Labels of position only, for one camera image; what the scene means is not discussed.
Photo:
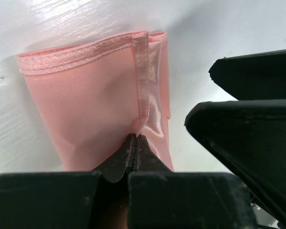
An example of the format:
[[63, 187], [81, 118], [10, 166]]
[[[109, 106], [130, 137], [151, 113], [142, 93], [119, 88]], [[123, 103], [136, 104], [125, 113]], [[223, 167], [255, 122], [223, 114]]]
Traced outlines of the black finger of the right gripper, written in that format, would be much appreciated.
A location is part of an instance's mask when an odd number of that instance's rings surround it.
[[286, 49], [218, 59], [209, 74], [237, 100], [286, 99]]
[[185, 126], [286, 227], [286, 100], [199, 103]]

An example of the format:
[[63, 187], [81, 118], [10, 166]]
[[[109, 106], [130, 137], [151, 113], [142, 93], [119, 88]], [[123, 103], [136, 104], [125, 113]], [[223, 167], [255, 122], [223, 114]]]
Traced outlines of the pink satin napkin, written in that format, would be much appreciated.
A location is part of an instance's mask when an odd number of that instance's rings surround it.
[[66, 170], [96, 168], [128, 134], [173, 168], [167, 44], [166, 32], [135, 31], [17, 56]]

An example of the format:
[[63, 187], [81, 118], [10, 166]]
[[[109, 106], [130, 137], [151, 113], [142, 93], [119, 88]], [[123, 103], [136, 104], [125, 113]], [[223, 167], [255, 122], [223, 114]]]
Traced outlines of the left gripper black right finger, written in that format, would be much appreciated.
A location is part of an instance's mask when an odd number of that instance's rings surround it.
[[128, 175], [131, 229], [255, 229], [243, 182], [229, 173], [176, 173], [136, 140]]

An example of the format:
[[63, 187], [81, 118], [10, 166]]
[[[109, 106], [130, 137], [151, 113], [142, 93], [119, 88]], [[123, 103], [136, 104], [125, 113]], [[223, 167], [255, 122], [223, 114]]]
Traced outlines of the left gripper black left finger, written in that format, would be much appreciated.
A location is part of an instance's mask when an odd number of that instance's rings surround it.
[[89, 172], [0, 174], [0, 229], [125, 229], [136, 136]]

